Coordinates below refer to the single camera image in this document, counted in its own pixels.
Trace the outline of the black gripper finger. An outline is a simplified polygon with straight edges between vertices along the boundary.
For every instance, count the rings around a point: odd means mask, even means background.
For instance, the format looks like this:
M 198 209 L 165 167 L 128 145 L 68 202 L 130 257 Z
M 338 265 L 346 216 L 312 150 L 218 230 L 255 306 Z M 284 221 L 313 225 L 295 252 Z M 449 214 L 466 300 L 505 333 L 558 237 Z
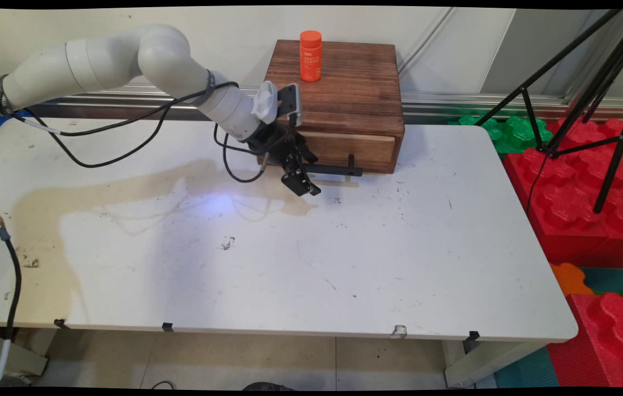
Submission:
M 311 193 L 312 184 L 299 156 L 286 156 L 283 163 L 284 174 L 281 182 L 297 196 Z
M 318 161 L 318 158 L 308 149 L 307 146 L 296 146 L 296 178 L 300 182 L 301 186 L 306 189 L 305 194 L 311 196 L 319 195 L 321 189 L 314 185 L 310 180 L 305 166 L 307 164 L 313 164 Z

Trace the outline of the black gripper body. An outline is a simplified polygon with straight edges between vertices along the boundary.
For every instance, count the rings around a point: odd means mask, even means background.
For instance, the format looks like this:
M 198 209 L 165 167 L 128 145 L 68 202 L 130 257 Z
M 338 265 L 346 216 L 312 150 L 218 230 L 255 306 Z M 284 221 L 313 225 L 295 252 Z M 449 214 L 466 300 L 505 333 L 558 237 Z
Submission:
M 296 126 L 283 124 L 259 124 L 247 138 L 249 148 L 257 155 L 269 153 L 269 159 L 284 161 L 290 153 L 302 158 L 307 154 L 307 142 Z

